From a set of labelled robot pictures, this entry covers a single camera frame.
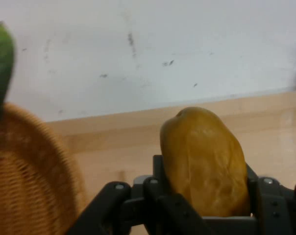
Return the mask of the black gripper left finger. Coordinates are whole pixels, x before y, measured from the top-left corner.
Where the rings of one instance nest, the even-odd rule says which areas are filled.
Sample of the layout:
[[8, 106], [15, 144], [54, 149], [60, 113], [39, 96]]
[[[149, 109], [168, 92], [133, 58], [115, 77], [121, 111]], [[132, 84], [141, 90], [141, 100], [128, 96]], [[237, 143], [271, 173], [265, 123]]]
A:
[[69, 228], [71, 235], [128, 235], [144, 225], [150, 235], [210, 235], [212, 230], [179, 193], [165, 184], [161, 157], [153, 158], [153, 175], [132, 186], [107, 183]]

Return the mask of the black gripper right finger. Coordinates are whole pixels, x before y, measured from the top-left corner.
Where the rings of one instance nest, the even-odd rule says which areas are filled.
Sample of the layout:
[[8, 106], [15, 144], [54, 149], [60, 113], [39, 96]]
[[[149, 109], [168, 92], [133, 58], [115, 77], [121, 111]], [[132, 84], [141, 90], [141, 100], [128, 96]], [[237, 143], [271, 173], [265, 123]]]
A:
[[251, 212], [260, 235], [296, 235], [296, 185], [283, 186], [269, 176], [257, 176], [247, 165]]

